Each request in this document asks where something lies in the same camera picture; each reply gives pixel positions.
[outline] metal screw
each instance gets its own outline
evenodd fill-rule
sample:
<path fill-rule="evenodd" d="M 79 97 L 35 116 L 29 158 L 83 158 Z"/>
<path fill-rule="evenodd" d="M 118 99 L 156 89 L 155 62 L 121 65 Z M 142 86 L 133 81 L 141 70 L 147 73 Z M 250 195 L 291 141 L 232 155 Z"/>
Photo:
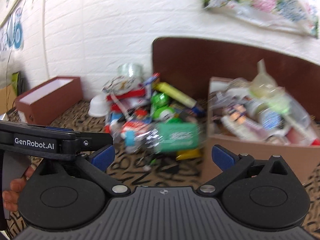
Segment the metal screw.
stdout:
<path fill-rule="evenodd" d="M 125 185 L 115 185 L 112 187 L 114 193 L 124 193 L 128 190 L 128 187 Z"/>
<path fill-rule="evenodd" d="M 88 155 L 86 153 L 78 153 L 77 156 L 78 157 L 87 157 Z"/>
<path fill-rule="evenodd" d="M 212 193 L 216 190 L 216 187 L 215 186 L 212 186 L 212 185 L 202 185 L 200 187 L 200 190 L 204 193 Z"/>

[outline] patterned carpet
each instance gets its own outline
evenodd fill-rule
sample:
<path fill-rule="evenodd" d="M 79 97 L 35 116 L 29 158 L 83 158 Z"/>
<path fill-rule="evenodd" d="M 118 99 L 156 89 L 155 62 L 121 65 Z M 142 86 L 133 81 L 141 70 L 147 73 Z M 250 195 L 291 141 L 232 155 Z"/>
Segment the patterned carpet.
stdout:
<path fill-rule="evenodd" d="M 58 117 L 52 126 L 71 128 L 76 131 L 102 132 L 104 118 L 93 118 L 88 113 L 89 103 L 79 102 Z M 16 112 L 10 114 L 10 121 L 18 122 Z M 165 157 L 157 160 L 151 171 L 144 171 L 143 161 L 139 163 L 142 153 L 127 154 L 122 145 L 116 146 L 116 159 L 107 169 L 107 173 L 118 179 L 131 189 L 138 185 L 146 186 L 199 186 L 201 159 L 176 162 L 174 157 Z M 33 165 L 37 166 L 41 159 L 33 158 Z M 311 205 L 304 221 L 304 228 L 314 236 L 320 238 L 320 166 L 312 172 L 305 188 L 310 195 Z M 22 231 L 26 225 L 18 212 L 10 214 L 7 234 L 10 238 Z"/>

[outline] floral fabric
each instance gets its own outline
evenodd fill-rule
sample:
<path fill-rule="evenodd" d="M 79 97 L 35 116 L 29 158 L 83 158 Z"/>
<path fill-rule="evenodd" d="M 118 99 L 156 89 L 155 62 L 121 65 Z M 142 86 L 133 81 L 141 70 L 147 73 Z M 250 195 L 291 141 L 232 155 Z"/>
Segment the floral fabric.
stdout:
<path fill-rule="evenodd" d="M 317 0 L 202 0 L 204 8 L 224 13 L 261 27 L 301 33 L 318 38 Z"/>

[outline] human hand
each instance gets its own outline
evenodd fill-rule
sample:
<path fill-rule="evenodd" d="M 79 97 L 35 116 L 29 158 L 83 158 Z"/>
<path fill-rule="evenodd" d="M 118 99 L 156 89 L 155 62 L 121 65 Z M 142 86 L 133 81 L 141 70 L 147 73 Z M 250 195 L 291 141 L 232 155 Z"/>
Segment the human hand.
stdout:
<path fill-rule="evenodd" d="M 10 189 L 2 192 L 2 198 L 4 200 L 3 207 L 9 211 L 18 211 L 18 198 L 20 192 L 23 190 L 27 183 L 27 178 L 30 178 L 35 170 L 29 166 L 21 179 L 13 179 L 10 182 Z"/>

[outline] white bowl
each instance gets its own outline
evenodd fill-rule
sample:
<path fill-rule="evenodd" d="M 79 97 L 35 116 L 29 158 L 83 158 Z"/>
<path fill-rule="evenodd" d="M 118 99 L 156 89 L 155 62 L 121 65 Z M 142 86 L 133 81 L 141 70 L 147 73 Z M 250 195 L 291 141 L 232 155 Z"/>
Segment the white bowl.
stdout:
<path fill-rule="evenodd" d="M 104 93 L 96 95 L 90 101 L 90 108 L 88 114 L 92 117 L 103 117 L 109 112 L 109 104 L 106 101 L 106 95 Z"/>

